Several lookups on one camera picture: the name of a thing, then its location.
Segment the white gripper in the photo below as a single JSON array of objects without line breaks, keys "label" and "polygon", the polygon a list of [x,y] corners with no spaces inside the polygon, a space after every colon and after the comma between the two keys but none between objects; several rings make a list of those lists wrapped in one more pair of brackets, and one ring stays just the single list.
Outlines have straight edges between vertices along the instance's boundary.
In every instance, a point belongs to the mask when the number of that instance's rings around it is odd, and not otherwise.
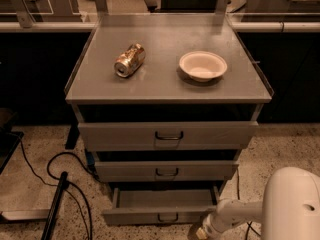
[{"label": "white gripper", "polygon": [[209,214],[202,223],[202,228],[196,231],[196,236],[199,240],[206,240],[207,237],[210,240],[218,240],[222,235],[221,219],[215,214]]}]

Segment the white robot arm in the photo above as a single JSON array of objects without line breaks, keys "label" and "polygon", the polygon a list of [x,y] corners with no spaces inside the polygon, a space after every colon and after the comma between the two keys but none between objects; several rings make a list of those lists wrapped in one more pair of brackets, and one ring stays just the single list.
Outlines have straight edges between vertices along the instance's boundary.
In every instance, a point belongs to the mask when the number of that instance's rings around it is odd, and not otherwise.
[{"label": "white robot arm", "polygon": [[320,240],[320,177],[284,167],[269,178],[263,200],[222,199],[196,231],[200,240],[217,240],[247,222],[261,224],[261,240]]}]

